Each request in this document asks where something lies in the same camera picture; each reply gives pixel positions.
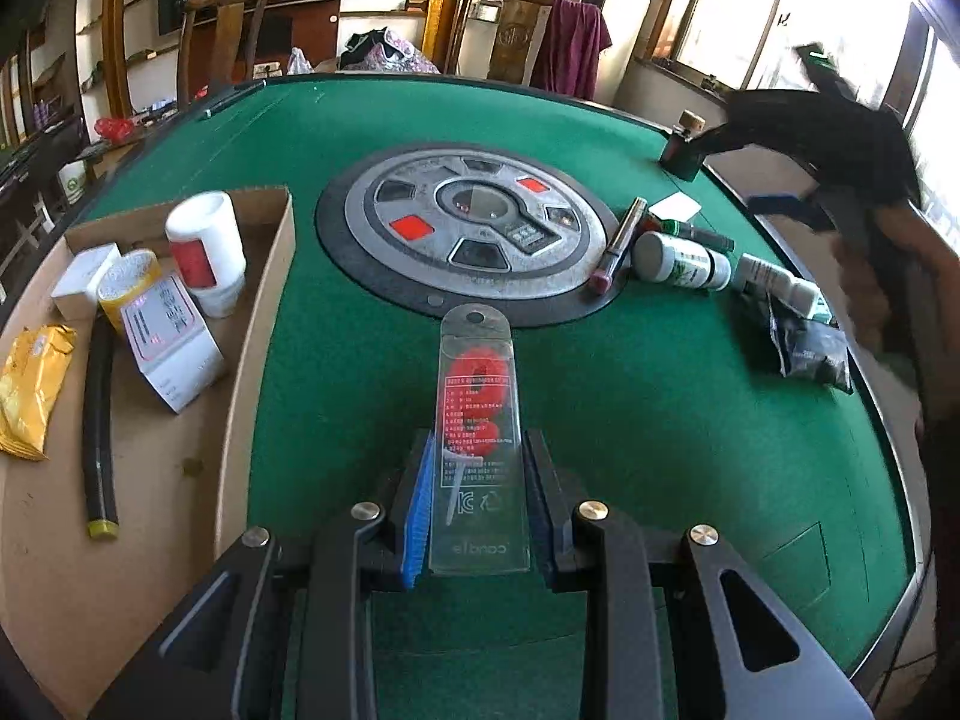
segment green felt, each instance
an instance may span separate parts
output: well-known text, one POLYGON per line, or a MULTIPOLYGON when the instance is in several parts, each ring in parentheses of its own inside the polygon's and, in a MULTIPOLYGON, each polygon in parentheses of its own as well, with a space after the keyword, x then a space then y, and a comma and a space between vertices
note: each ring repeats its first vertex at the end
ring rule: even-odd
MULTIPOLYGON (((681 186, 737 253, 776 260, 709 177, 686 184, 659 169, 661 134, 542 98, 306 79, 186 122, 93 214, 207 189, 290 188, 296 255, 256 418, 251 522, 312 533, 369 495, 414 429, 433 421, 440 322, 354 284, 313 226, 317 197, 339 172, 377 149, 430 140, 528 154, 618 214, 637 194, 653 203, 681 186)), ((856 663, 899 599, 909 557, 860 394, 781 380, 731 295, 637 281, 579 322, 515 331, 515 352, 521 421, 544 429, 557 464, 641 524, 716 526, 843 668, 856 663)), ((378 598, 383 717, 573 717, 579 664, 569 659, 583 621, 583 598, 553 596, 535 575, 430 579, 378 598)))

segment black packet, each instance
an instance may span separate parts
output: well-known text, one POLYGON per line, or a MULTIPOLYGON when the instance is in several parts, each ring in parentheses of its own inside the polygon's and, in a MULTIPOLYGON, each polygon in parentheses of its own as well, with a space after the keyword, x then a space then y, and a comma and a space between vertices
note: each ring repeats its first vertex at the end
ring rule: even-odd
POLYGON ((779 298, 761 290, 748 290, 742 298, 754 322, 767 331, 782 377, 808 379, 853 394, 843 330, 835 324, 804 319, 779 298))

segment cardboard tray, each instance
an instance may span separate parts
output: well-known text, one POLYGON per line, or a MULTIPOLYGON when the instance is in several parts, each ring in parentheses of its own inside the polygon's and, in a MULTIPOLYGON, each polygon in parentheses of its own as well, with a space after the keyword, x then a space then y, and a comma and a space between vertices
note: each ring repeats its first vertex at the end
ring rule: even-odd
MULTIPOLYGON (((86 535, 80 408, 92 322, 70 322, 77 347, 48 427, 49 460, 0 453, 0 624, 43 692, 86 717, 121 667, 247 525, 260 382, 295 237, 285 188, 231 191, 247 288, 208 327, 229 373, 180 415, 118 341, 112 378, 117 541, 86 535)), ((116 242, 147 247, 172 268, 163 223, 176 201, 68 230, 0 333, 0 359, 24 327, 62 323, 51 289, 72 252, 116 242)))

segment chair back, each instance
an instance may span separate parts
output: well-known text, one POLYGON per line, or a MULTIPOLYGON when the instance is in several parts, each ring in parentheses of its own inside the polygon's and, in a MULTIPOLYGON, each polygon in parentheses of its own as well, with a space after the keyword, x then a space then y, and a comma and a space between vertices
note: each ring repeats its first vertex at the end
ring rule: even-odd
MULTIPOLYGON (((473 0, 457 0, 450 45, 443 62, 444 73, 456 73, 457 59, 467 28, 467 16, 473 0)), ((487 79, 523 83, 527 56, 533 42, 541 7, 552 7, 554 0, 503 0, 500 19, 493 36, 493 51, 487 79)))
POLYGON ((233 84, 233 65, 237 60, 240 47, 240 35, 243 32, 244 4, 256 1, 250 30, 247 32, 247 47, 244 54, 246 74, 244 80, 253 78, 253 60, 256 56, 256 41, 263 22, 263 11, 267 0, 184 0, 184 27, 181 30, 179 58, 176 62, 176 105, 185 108, 190 103, 190 38, 197 12, 211 7, 217 9, 217 25, 213 39, 213 52, 210 55, 208 93, 215 95, 219 90, 233 84))

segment yellow plastic wrapper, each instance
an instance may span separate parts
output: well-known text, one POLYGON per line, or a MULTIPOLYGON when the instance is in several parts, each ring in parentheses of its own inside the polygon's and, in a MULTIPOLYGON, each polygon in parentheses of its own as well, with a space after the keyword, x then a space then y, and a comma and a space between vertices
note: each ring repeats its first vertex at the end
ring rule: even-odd
POLYGON ((64 384, 77 333, 61 324, 24 330, 13 340, 0 375, 0 449, 46 460, 43 442, 64 384))

